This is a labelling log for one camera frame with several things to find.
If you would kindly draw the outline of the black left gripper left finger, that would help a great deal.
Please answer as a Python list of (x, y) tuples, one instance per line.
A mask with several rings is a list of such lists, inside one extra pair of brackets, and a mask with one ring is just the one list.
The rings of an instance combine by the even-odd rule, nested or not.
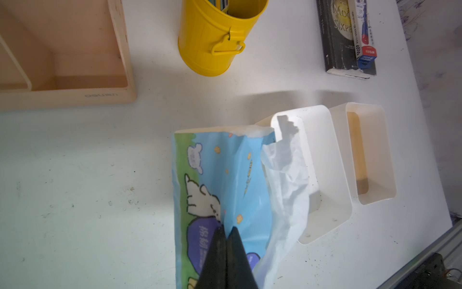
[(195, 289), (225, 289), (227, 283), (227, 240), (224, 226), (214, 232)]

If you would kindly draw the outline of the white blue pencil box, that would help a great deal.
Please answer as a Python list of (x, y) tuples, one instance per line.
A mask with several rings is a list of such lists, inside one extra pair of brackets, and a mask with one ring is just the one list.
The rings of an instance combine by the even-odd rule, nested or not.
[(367, 0), (350, 0), (348, 8), (358, 67), (369, 69), (377, 58), (377, 50), (369, 23)]

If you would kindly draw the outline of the blue tissue paper pack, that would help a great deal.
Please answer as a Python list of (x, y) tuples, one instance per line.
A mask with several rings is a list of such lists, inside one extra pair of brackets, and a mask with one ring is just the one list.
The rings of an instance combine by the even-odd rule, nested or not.
[(194, 289), (214, 232), (238, 228), (259, 289), (270, 289), (281, 261), (308, 222), (310, 176), (300, 132), (280, 119), (179, 130), (172, 137), (176, 286)]

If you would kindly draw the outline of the white tissue box lid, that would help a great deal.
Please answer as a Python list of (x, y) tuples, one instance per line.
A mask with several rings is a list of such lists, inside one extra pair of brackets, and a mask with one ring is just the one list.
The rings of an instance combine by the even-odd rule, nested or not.
[(351, 197), (371, 205), (397, 195), (385, 110), (348, 102), (330, 109)]

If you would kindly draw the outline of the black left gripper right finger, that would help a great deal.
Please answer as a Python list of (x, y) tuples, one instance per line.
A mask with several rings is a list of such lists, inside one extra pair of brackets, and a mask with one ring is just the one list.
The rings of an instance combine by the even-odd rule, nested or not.
[(226, 288), (258, 289), (238, 228), (233, 227), (226, 242)]

